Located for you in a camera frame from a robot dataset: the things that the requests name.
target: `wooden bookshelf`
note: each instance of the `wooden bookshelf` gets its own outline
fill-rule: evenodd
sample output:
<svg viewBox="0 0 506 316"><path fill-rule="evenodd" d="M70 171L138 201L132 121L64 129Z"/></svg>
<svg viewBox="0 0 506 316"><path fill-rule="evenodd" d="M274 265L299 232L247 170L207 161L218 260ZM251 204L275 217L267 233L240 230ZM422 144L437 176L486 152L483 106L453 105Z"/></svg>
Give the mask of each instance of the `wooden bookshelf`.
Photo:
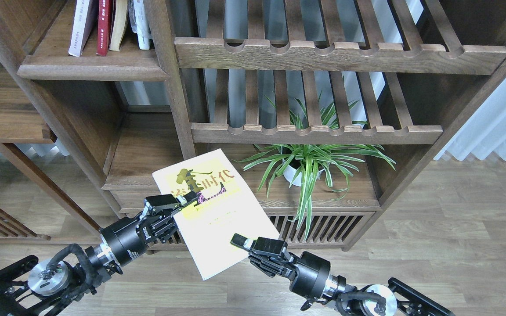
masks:
<svg viewBox="0 0 506 316"><path fill-rule="evenodd" d="M209 150L218 148L221 148L231 161L242 160L257 152L251 144L211 144ZM143 198L159 193L151 176L152 172L182 160L170 114L127 114L103 190L110 190L119 200L123 208L121 212L135 215L134 211L142 208ZM257 192L264 172L263 166L243 172L245 164L233 164L267 212L295 214L295 198L300 192L298 187L289 188L284 178L277 178L267 198L265 187ZM364 211L380 207L366 165L358 164L357 167L360 172L350 179L351 190L345 198L341 198L342 193L331 192L324 181L318 182L313 195L315 212L341 212L344 208ZM341 184L345 184L345 181L337 178L337 188Z"/></svg>
<svg viewBox="0 0 506 316"><path fill-rule="evenodd" d="M299 0L282 0L287 24L284 42L265 38L261 1L248 1L248 36L231 39L223 35L223 0L209 2L205 38L175 36L176 25L185 23L183 15L191 17L186 22L196 29L194 1L183 2L188 14L180 14L180 7L173 4L181 2L146 0L146 12L154 17L149 20L154 50L139 50L135 36L127 32L120 52L99 57L93 34L82 56L71 57L67 51L74 0L0 0L0 62L92 183L102 188L115 212L140 208L138 200L157 192L151 172L199 154L199 143L220 146L236 159L247 156L253 143L384 144L386 154L398 162L395 171L371 159L361 166L344 199L329 202L335 195L324 187L316 192L317 216L354 217L341 218L350 224L340 225L338 232L347 235L323 243L317 241L321 236L313 236L315 241L309 246L348 250L506 77L506 1L421 0L425 14L414 23L405 0L388 0L402 43L384 41L371 0L353 2L363 43L345 40L339 15L333 10L335 0L319 1L323 42L306 39ZM189 102L188 96L205 97L205 86L201 80L185 83L188 68L216 68L220 75L222 88L216 92L212 121L195 119L195 114L206 110ZM245 124L238 127L230 127L227 121L228 92L223 86L229 68L246 70ZM260 125L255 82L257 70L265 69L273 70L275 82L280 83L285 71L303 72L308 129L291 128L282 84L275 85L276 126ZM338 130L318 122L312 83L315 70L330 72L333 98L339 106ZM369 120L366 128L353 126L345 110L350 96L338 89L338 74L343 70L358 72ZM368 72L385 75L388 85L380 96L370 94ZM171 113L129 113L121 126L126 107L108 82L118 80L165 81ZM243 176L255 188L259 171ZM262 191L257 193L279 229L293 212L294 196L288 189L275 190L270 199ZM322 218L318 224L328 219L339 221ZM283 238L289 238L287 234L283 232ZM174 244L181 247L181 241Z"/></svg>
<svg viewBox="0 0 506 316"><path fill-rule="evenodd" d="M157 62L155 50L139 49L138 39L130 30L130 25L119 52L109 50L106 57L97 56L97 32L94 29L82 56L69 56L76 1L57 2L64 2L63 8L57 12L54 22L34 52L22 62L18 69L20 76L42 80L114 81L163 81L168 78Z"/></svg>

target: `white book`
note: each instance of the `white book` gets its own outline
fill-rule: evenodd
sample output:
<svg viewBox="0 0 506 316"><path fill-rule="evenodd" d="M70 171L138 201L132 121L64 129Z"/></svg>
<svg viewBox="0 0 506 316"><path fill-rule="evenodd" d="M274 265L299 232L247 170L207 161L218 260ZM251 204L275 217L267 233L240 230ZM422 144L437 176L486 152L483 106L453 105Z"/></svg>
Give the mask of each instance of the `white book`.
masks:
<svg viewBox="0 0 506 316"><path fill-rule="evenodd" d="M162 194L198 192L196 205L175 214L175 222L203 280L247 258L230 244L233 234L277 239L279 233L251 189L221 149L153 173Z"/></svg>
<svg viewBox="0 0 506 316"><path fill-rule="evenodd" d="M77 0L68 54L79 57L97 20L98 0Z"/></svg>
<svg viewBox="0 0 506 316"><path fill-rule="evenodd" d="M134 4L134 22L136 24L136 34L138 34L138 46L141 50L149 50L151 30L146 18L146 9L143 0L133 0Z"/></svg>

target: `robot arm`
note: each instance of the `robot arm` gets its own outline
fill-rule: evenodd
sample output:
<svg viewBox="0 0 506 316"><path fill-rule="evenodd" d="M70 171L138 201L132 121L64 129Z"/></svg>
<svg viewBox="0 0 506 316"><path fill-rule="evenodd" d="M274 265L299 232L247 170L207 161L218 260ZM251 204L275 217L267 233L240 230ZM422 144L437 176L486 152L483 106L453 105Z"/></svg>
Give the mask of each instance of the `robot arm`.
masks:
<svg viewBox="0 0 506 316"><path fill-rule="evenodd" d="M38 262L31 255L0 270L0 316L37 316L50 307L45 315L55 316L85 294L96 294L96 288L113 274L122 274L121 267L144 254L150 244L167 242L177 230L173 216L196 199L195 192L149 196L136 217L121 218L102 228L98 246L84 252L78 244L70 244L48 260ZM69 254L79 263L64 262ZM26 272L30 272L28 281L15 281ZM29 290L40 302L25 308L20 297Z"/></svg>
<svg viewBox="0 0 506 316"><path fill-rule="evenodd" d="M329 261L307 251L296 256L288 252L288 244L282 240L263 237L251 240L235 234L231 244L247 250L251 264L267 276L288 278L290 291L306 298L300 308L303 311L317 302L334 308L342 316L393 316L396 309L407 316L454 316L396 278L390 278L387 287L371 284L358 290L347 284L343 276L330 274ZM394 293L406 301L397 300Z"/></svg>

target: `wooden shelf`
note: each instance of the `wooden shelf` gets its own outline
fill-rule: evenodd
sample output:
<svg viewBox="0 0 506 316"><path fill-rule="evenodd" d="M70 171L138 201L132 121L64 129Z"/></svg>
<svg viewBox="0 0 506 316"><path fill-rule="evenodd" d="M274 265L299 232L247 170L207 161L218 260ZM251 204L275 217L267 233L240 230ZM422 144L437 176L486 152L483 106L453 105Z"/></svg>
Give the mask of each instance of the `wooden shelf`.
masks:
<svg viewBox="0 0 506 316"><path fill-rule="evenodd" d="M52 144L56 137L0 63L0 143Z"/></svg>
<svg viewBox="0 0 506 316"><path fill-rule="evenodd" d="M191 124L195 142L221 142L242 144L433 144L442 134L441 126L414 126L398 76L383 74L387 82L386 93L391 102L380 108L368 72L357 72L357 78L368 118L368 128L353 125L348 100L340 72L329 72L336 112L337 129L323 126L319 114L318 94L313 72L302 72L308 128L298 130L290 125L289 99L286 75L283 70L274 72L277 125L264 128L259 124L257 71L247 70L245 124L235 128L228 124L228 71L217 70L216 98L213 123Z"/></svg>
<svg viewBox="0 0 506 316"><path fill-rule="evenodd" d="M299 2L285 1L287 42L265 39L261 2L248 8L249 38L225 39L224 1L212 0L206 38L175 38L181 68L251 70L350 70L492 74L506 58L504 46L462 45L438 0L423 0L444 43L424 43L405 0L388 0L401 43L385 43L370 0L355 0L365 42L345 42L334 0L321 0L326 42L305 40Z"/></svg>
<svg viewBox="0 0 506 316"><path fill-rule="evenodd" d="M176 136L171 114L128 114L103 186L103 190L110 190L115 195L123 212L135 215L143 207L143 198L158 194L152 172L183 160ZM255 152L250 144L212 144L210 149L216 148L222 148L231 160L241 160ZM243 170L244 164L235 162L234 166L237 170ZM337 214L349 210L373 212L380 208L366 165L359 164L358 167L360 172L350 180L351 189L342 199L334 200L343 194L331 192L323 180L318 182L313 194L315 214ZM258 166L240 174L255 192L263 172L263 166ZM339 178L335 183L337 188L345 184ZM268 213L295 213L295 199L299 196L300 188L288 186L286 180L280 177L273 183L269 198L266 188L255 192L255 195Z"/></svg>
<svg viewBox="0 0 506 316"><path fill-rule="evenodd" d="M82 56L68 55L75 0L68 0L33 54L26 57L18 75L42 80L163 81L155 50L140 50L135 34L126 30L120 52L97 56L97 32L93 29Z"/></svg>

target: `black cable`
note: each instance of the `black cable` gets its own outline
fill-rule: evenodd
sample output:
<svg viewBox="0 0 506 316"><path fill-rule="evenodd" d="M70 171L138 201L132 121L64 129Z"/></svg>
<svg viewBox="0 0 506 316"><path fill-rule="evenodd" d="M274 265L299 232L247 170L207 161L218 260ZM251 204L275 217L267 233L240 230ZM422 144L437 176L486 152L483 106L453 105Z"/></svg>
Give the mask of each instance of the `black cable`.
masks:
<svg viewBox="0 0 506 316"><path fill-rule="evenodd" d="M358 300L364 302L365 300L372 300L376 302L376 307L374 311L378 313L378 315L386 314L386 299L382 297L380 294L374 292L366 292L366 291L353 291L353 292L345 292L339 294L337 297L337 310L341 315L349 315L349 310L346 309L349 302L351 300Z"/></svg>
<svg viewBox="0 0 506 316"><path fill-rule="evenodd" d="M77 288L73 289L71 292L66 294L62 299L63 300L73 300L78 296L79 294L85 292L86 290L89 290L95 280L98 280L98 278L101 278L95 268L91 265L91 262L89 261L89 258L83 252L83 249L78 244L70 244L69 246L65 247L64 249L60 250L55 256L50 260L48 265L46 266L47 269L55 271L56 266L58 266L58 263L69 254L76 255L79 264L81 265L83 272L85 273L85 280L83 284L78 286Z"/></svg>

